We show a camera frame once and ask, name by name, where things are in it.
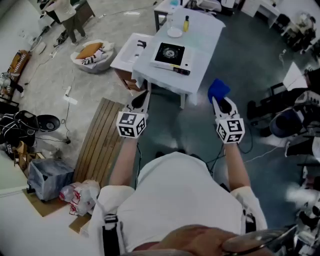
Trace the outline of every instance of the wooden pallet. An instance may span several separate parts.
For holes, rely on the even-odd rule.
[[[116,121],[123,107],[102,98],[82,144],[73,175],[75,182],[95,180],[101,187],[106,185],[122,144]]]

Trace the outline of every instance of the pillow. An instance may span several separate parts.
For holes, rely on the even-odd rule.
[[[104,44],[102,42],[96,42],[96,43],[89,44],[78,54],[78,56],[75,59],[78,60],[78,59],[88,58],[88,57],[94,55],[95,52],[99,48],[101,48],[103,45]]]

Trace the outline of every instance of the gray floor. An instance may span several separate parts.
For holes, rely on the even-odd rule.
[[[119,50],[131,33],[155,34],[152,6],[153,0],[89,0],[96,18],[92,18],[84,27],[89,40],[106,39],[116,43]],[[137,9],[139,16],[118,13]],[[189,154],[196,154],[204,161],[216,157],[221,141],[217,137],[212,106],[207,91],[215,78],[223,80],[230,86],[229,97],[237,104],[242,117],[246,116],[246,105],[249,100],[261,100],[267,95],[268,88],[283,81],[292,61],[303,70],[308,64],[317,67],[317,63],[309,54],[300,55],[287,49],[280,35],[257,18],[251,18],[237,12],[232,17],[219,15],[226,24],[221,38],[207,69],[198,94],[198,105],[186,105],[179,108],[178,95],[160,88],[153,88],[148,126],[139,139],[142,151],[141,165],[152,160],[157,151],[170,153],[176,149],[185,149]],[[52,44],[62,31],[55,26],[44,37],[45,42]],[[287,49],[284,66],[279,54]],[[48,59],[52,47],[31,59],[21,83],[28,82],[37,66]],[[21,108],[39,114],[52,114],[60,119],[65,118],[68,103],[62,99],[65,88],[73,83],[70,96],[78,101],[70,105],[67,126],[70,129],[70,145],[57,145],[63,152],[63,158],[71,166],[75,166],[82,141],[89,127],[91,118],[101,97],[125,103],[129,93],[121,85],[112,70],[99,75],[87,74],[73,67],[69,56],[73,52],[67,41],[57,56],[41,65],[26,89]],[[253,150],[243,154],[245,161],[262,155],[274,148],[270,141],[262,141],[255,128],[251,128]],[[59,129],[65,134],[64,127]],[[240,147],[246,151],[250,148],[251,136],[247,132]],[[270,227],[281,227],[294,221],[295,209],[285,202],[284,196],[288,184],[297,182],[301,168],[297,163],[303,162],[301,157],[284,157],[284,149],[279,147],[264,157],[246,163],[252,182],[252,188],[260,199]],[[215,168],[215,178],[223,181],[225,159],[219,159]]]

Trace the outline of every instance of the blue object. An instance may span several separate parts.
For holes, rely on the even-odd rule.
[[[172,6],[178,6],[179,2],[178,0],[171,0],[170,5]]]
[[[215,79],[213,83],[210,85],[208,90],[208,98],[210,103],[212,104],[212,97],[216,99],[217,102],[220,102],[224,99],[224,97],[230,92],[229,86],[227,86],[220,79]]]

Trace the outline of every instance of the shoulder strap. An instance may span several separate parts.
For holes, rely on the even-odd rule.
[[[105,256],[118,256],[126,252],[121,225],[122,223],[115,214],[107,214],[104,217],[102,237]]]

